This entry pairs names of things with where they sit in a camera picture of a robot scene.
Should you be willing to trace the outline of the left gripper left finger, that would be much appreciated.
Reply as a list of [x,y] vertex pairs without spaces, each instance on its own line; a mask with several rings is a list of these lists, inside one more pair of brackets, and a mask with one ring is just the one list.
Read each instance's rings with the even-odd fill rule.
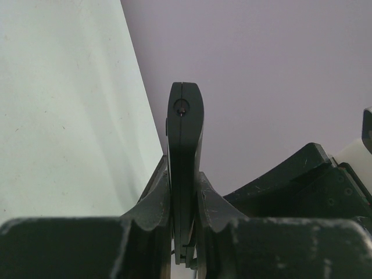
[[2,278],[169,278],[170,262],[166,158],[120,217],[18,218],[1,226]]

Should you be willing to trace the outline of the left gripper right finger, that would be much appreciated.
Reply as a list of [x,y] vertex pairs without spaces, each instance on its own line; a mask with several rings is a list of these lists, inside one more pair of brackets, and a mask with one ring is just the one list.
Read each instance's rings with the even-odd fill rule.
[[346,219],[250,218],[201,174],[199,278],[370,278],[371,236]]

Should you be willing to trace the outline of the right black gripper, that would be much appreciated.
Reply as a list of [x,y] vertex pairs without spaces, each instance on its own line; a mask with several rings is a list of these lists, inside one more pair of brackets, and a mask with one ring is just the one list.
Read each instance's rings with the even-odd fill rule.
[[370,219],[371,194],[350,164],[330,168],[323,147],[311,142],[224,199],[248,217]]

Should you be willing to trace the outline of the black remote control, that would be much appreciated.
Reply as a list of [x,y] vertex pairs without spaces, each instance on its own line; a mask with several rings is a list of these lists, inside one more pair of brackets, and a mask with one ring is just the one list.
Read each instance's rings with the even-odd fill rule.
[[195,250],[195,200],[203,137],[204,105],[195,83],[174,82],[167,118],[167,164],[173,210],[176,264],[192,265]]

